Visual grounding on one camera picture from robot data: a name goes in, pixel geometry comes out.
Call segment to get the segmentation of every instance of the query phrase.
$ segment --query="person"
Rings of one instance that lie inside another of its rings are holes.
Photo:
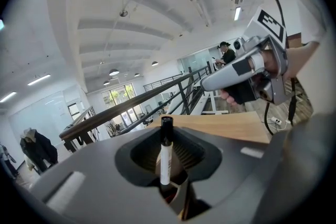
[[[14,168],[14,166],[11,164],[12,162],[16,162],[13,157],[9,154],[7,148],[0,144],[0,158],[3,160],[3,162],[5,163],[5,165],[7,166],[9,172],[12,174],[12,176],[15,178],[18,176],[19,172]]]
[[[221,44],[219,44],[219,47],[223,53],[223,56],[221,59],[216,59],[216,63],[226,65],[236,59],[235,52],[230,49],[230,44],[228,42],[221,42]]]
[[[20,146],[23,153],[35,164],[39,172],[44,172],[48,166],[58,163],[57,149],[50,140],[38,133],[35,129],[28,128],[21,136]]]

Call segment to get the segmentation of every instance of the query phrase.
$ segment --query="glass wall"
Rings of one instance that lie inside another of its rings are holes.
[[[135,92],[132,84],[117,87],[115,89],[102,93],[104,103],[107,108],[112,108],[115,105],[121,104],[131,98],[135,97]],[[139,119],[139,115],[142,113],[140,105],[137,105],[127,111],[124,111],[119,116],[113,118],[115,124],[120,124],[121,129],[126,128],[133,122]]]
[[[206,66],[207,61],[211,63],[211,56],[210,56],[209,50],[200,51],[196,54],[193,54],[193,55],[190,55],[190,56],[187,56],[181,59],[183,68],[184,70],[186,70],[186,72],[188,72],[187,70],[189,70],[188,69],[189,67],[191,67],[192,71],[195,71],[197,69],[200,69]]]

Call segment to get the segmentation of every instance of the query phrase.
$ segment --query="staircase railing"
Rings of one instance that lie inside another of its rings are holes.
[[[158,88],[168,82],[171,82],[177,78],[180,78],[182,76],[182,74],[178,74],[178,75],[175,75],[175,76],[172,76],[172,77],[168,77],[168,78],[165,78],[165,79],[162,79],[162,80],[158,80],[156,82],[153,82],[153,83],[149,83],[149,84],[146,84],[144,85],[143,87],[145,88],[145,91],[148,92],[148,91],[151,91],[155,88]]]
[[[142,117],[142,118],[138,119],[137,121],[133,122],[132,124],[130,124],[127,128],[122,130],[119,135],[125,134],[125,133],[129,132],[130,130],[134,129],[136,126],[138,126],[139,124],[144,122],[146,119],[148,119],[149,117],[154,115],[158,110],[165,107],[169,102],[171,102],[178,95],[181,95],[182,101],[179,102],[175,106],[175,108],[173,108],[169,112],[169,114],[172,114],[183,103],[184,104],[184,109],[183,109],[181,114],[186,113],[186,114],[189,115],[195,107],[195,105],[193,107],[191,107],[191,104],[196,99],[197,94],[193,96],[191,101],[188,101],[187,98],[191,95],[191,93],[193,91],[190,91],[190,93],[185,95],[184,90],[187,89],[188,87],[190,87],[193,83],[196,83],[198,80],[200,80],[201,78],[203,78],[204,76],[206,76],[209,73],[212,73],[212,70],[211,70],[211,67],[210,67],[210,63],[207,62],[206,66],[204,66],[204,67],[202,67],[202,68],[200,68],[196,71],[193,71],[193,72],[191,72],[189,74],[186,74],[184,76],[181,76],[179,78],[173,79],[172,81],[167,82],[160,87],[154,88],[153,90],[150,90],[150,91],[145,92],[141,95],[138,95],[138,96],[136,96],[136,97],[134,97],[130,100],[127,100],[127,101],[125,101],[121,104],[118,104],[118,105],[116,105],[112,108],[106,109],[106,110],[104,110],[104,111],[102,111],[102,112],[100,112],[96,115],[91,116],[90,118],[88,118],[86,120],[78,121],[77,124],[71,126],[68,129],[65,129],[59,135],[59,137],[63,141],[65,141],[66,148],[74,152],[74,151],[76,151],[76,149],[74,147],[71,147],[73,145],[73,140],[79,139],[80,141],[84,141],[86,144],[92,143],[93,140],[88,135],[88,132],[92,132],[92,130],[96,129],[98,126],[110,121],[112,118],[120,115],[124,111],[127,111],[128,109],[133,108],[134,106],[139,105],[139,104],[147,101],[148,99],[158,95],[159,93],[161,93],[161,92],[163,92],[163,91],[165,91],[165,90],[167,90],[167,89],[169,89],[169,88],[171,88],[175,85],[178,85],[178,88],[179,88],[178,92],[176,92],[169,99],[165,100],[161,105],[159,105],[157,108],[152,110],[150,113],[146,114],[144,117]],[[186,79],[189,79],[189,78],[192,78],[191,83],[188,83],[187,86],[182,87],[182,81],[184,81]]]

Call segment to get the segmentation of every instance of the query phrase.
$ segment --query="metal railing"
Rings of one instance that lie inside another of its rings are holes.
[[[77,117],[70,125],[68,125],[65,128],[65,130],[68,130],[70,128],[73,128],[74,126],[77,126],[81,122],[86,121],[87,119],[95,116],[95,114],[96,113],[95,113],[93,107],[92,106],[89,107],[83,113],[81,113],[79,115],[79,117]],[[74,139],[77,140],[79,146],[83,146],[85,141],[89,141],[89,140],[98,141],[99,140],[99,131],[98,131],[97,128],[93,128],[90,131],[88,131],[87,133],[82,133],[80,136],[77,136]],[[66,149],[70,150],[72,152],[75,152],[78,149],[77,145],[73,142],[74,139],[65,140],[65,144],[64,144]]]
[[[153,82],[153,83],[149,83],[149,84],[146,84],[144,85],[143,87],[145,88],[145,91],[148,92],[148,91],[151,91],[155,88],[158,88],[168,82],[171,82],[177,78],[180,78],[182,76],[182,74],[178,74],[178,75],[175,75],[175,76],[172,76],[172,77],[168,77],[168,78],[165,78],[165,79],[162,79],[162,80],[158,80],[156,82]]]
[[[65,129],[60,135],[59,137],[65,141],[65,146],[67,149],[71,150],[71,151],[76,151],[76,149],[73,147],[73,140],[78,140],[78,141],[84,141],[86,144],[92,143],[93,140],[91,139],[90,135],[88,132],[92,132],[92,130],[96,129],[98,126],[110,121],[112,118],[122,114],[124,111],[127,111],[130,108],[133,108],[136,105],[139,105],[145,101],[147,101],[148,99],[155,97],[156,95],[160,94],[161,92],[175,86],[178,85],[179,91],[176,92],[172,97],[170,97],[169,99],[165,100],[161,105],[159,105],[157,108],[155,108],[154,110],[152,110],[150,113],[146,114],[144,117],[136,120],[135,122],[133,122],[132,124],[130,124],[128,127],[126,127],[125,129],[123,129],[119,135],[124,134],[129,132],[130,130],[134,129],[136,126],[138,126],[139,124],[143,123],[146,119],[148,119],[149,117],[151,117],[152,115],[154,115],[158,110],[162,109],[163,107],[165,107],[168,103],[170,103],[174,98],[176,98],[178,95],[181,95],[182,97],[182,101],[179,102],[170,112],[169,114],[172,114],[181,104],[184,104],[183,108],[182,108],[182,112],[181,114],[187,114],[189,115],[193,109],[195,108],[197,101],[199,98],[201,98],[201,92],[203,92],[202,87],[200,87],[197,92],[195,93],[195,95],[191,98],[191,100],[189,100],[189,96],[194,92],[192,90],[190,90],[190,92],[187,93],[187,95],[184,93],[184,90],[186,90],[188,87],[193,87],[193,85],[198,82],[198,80],[200,80],[204,75],[208,75],[212,73],[211,67],[210,67],[210,63],[207,62],[207,66],[202,67],[196,71],[192,71],[189,74],[186,74],[182,77],[176,78],[170,82],[167,82],[165,84],[163,84],[160,87],[154,88],[151,91],[145,92],[141,95],[138,95],[130,100],[127,100],[123,103],[120,103],[112,108],[106,109],[100,113],[98,113],[97,115],[93,115],[90,118],[83,120],[84,117],[82,117],[82,115],[79,118],[82,118],[82,120],[78,120],[77,119],[75,121],[77,121],[76,124],[74,124],[72,127]],[[188,81],[188,85],[185,87],[182,87],[182,82],[186,79],[189,79]]]

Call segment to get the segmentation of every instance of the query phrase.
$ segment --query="black cap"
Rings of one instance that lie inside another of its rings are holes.
[[[220,47],[220,48],[221,48],[222,46],[226,46],[226,47],[228,47],[228,46],[230,46],[230,43],[223,41],[223,42],[221,42],[221,43],[219,44],[219,47]]]
[[[161,144],[165,146],[171,145],[173,141],[173,118],[163,116],[161,118]]]

